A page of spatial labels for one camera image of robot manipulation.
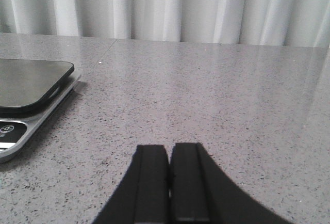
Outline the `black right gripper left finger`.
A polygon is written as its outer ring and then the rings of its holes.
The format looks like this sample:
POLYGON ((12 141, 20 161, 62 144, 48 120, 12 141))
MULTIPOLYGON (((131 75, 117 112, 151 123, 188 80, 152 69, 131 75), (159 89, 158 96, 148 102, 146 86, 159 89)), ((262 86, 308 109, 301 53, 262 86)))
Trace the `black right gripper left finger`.
POLYGON ((169 163, 161 145, 138 145, 121 183, 94 223, 168 223, 169 163))

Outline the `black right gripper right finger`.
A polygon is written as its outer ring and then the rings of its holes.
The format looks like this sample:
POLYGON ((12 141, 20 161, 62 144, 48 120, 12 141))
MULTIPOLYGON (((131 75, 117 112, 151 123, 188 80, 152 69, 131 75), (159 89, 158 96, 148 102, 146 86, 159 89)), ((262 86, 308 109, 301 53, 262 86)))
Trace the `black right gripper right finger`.
POLYGON ((171 157, 172 223, 287 223, 240 189, 201 143, 177 143, 171 157))

